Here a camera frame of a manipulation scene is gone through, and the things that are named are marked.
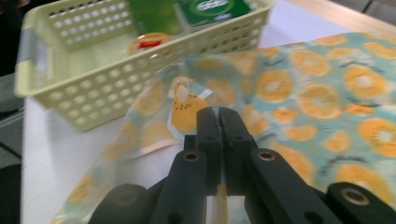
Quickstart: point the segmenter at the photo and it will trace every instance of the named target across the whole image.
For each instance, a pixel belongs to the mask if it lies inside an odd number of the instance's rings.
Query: green box
[[[179,0],[177,4],[185,29],[193,32],[250,12],[244,0]]]

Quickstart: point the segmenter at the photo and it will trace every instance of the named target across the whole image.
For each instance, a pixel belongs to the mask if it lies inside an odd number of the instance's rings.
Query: orange slice pattern
[[[358,133],[376,152],[396,157],[396,124],[387,119],[367,119],[359,124]]]

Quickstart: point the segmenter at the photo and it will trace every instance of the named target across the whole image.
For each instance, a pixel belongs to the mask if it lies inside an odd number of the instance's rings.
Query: fabric cloth
[[[308,185],[352,182],[396,208],[396,37],[352,33],[164,68],[53,223],[89,220],[122,182],[121,162],[182,149],[206,106],[238,111],[259,147],[279,152]],[[243,201],[229,205],[229,223],[246,220],[243,210]]]

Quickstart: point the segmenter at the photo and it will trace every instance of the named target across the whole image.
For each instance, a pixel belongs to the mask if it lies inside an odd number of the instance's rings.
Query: plastic basket
[[[256,48],[272,0],[159,47],[128,56],[136,38],[128,2],[64,0],[27,13],[16,94],[33,96],[81,131],[124,115],[158,69],[191,55]]]

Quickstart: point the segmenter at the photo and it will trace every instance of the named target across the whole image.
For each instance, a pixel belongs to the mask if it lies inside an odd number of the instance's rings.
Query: basket handle
[[[41,71],[48,71],[43,68],[47,64],[47,55],[42,57],[42,50],[47,51],[44,43],[35,34],[33,28],[25,28],[21,30],[21,41],[18,51],[18,59],[16,66],[16,82],[15,94],[20,97],[32,95],[31,83],[35,78],[35,68],[41,68]]]

